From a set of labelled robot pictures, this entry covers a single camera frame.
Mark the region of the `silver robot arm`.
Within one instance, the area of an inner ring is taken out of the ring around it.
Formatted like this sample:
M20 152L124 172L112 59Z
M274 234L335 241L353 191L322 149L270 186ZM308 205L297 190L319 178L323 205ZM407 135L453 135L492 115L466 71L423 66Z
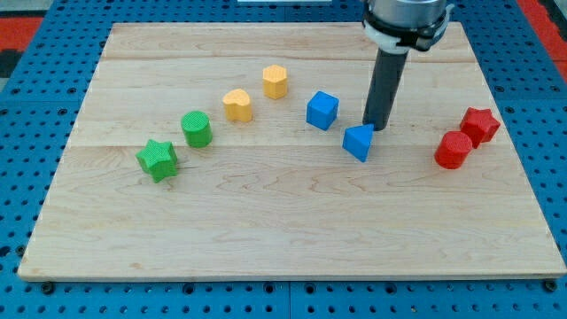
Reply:
M367 0L365 36L392 55L428 51L446 32L454 6L447 0Z

